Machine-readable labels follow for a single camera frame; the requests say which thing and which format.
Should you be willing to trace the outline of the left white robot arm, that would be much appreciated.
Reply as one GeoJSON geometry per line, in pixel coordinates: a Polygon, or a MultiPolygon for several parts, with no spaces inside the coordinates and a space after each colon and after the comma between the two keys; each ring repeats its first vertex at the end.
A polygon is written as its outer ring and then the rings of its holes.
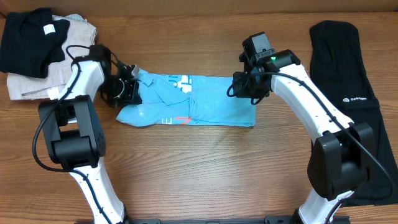
{"type": "Polygon", "coordinates": [[[106,138],[93,102],[99,95],[112,108],[141,104],[137,67],[104,45],[87,49],[88,55],[72,57],[72,76],[61,93],[39,105],[33,157],[43,169],[75,179],[93,223],[132,223],[105,168],[106,138]]]}

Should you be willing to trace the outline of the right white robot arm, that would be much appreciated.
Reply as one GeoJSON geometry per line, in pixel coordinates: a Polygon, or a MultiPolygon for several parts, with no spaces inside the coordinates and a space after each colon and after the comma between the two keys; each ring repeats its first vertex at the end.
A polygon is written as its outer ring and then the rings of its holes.
{"type": "Polygon", "coordinates": [[[242,42],[228,96],[258,104],[270,93],[282,98],[311,137],[307,166],[312,189],[293,215],[267,216],[264,223],[349,223],[335,213],[368,183],[374,173],[374,135],[366,123],[356,124],[315,86],[299,58],[289,49],[276,52],[264,32],[242,42]]]}

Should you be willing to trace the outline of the light blue printed t-shirt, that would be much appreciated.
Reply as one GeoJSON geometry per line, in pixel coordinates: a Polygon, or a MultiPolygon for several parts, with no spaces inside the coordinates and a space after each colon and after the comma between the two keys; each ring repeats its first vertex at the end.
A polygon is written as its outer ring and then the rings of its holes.
{"type": "Polygon", "coordinates": [[[141,69],[136,78],[142,103],[122,108],[116,117],[121,123],[135,127],[253,127],[256,123],[256,107],[249,98],[227,96],[231,77],[156,74],[141,69]]]}

